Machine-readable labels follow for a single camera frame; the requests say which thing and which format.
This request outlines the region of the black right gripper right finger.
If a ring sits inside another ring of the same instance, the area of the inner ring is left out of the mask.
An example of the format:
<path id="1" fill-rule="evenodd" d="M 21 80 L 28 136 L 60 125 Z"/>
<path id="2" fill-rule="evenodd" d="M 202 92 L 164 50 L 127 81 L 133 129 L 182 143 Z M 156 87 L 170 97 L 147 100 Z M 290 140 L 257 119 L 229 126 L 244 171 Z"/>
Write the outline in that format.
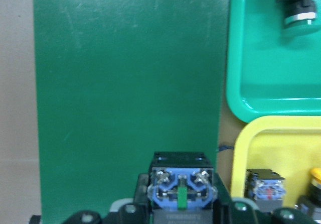
<path id="1" fill-rule="evenodd" d="M 217 199 L 213 202 L 213 223 L 230 224 L 232 199 L 218 173 L 213 175 L 213 184 L 217 188 Z"/>

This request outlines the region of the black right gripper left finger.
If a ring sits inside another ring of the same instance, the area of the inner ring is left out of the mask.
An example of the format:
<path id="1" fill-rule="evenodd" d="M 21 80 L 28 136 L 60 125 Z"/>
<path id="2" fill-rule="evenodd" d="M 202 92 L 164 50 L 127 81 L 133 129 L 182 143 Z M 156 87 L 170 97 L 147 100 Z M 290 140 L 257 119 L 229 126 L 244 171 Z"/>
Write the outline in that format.
<path id="1" fill-rule="evenodd" d="M 133 213 L 135 223 L 153 223 L 152 202 L 147 193 L 150 184 L 150 176 L 147 173 L 138 175 L 137 184 L 134 192 Z"/>

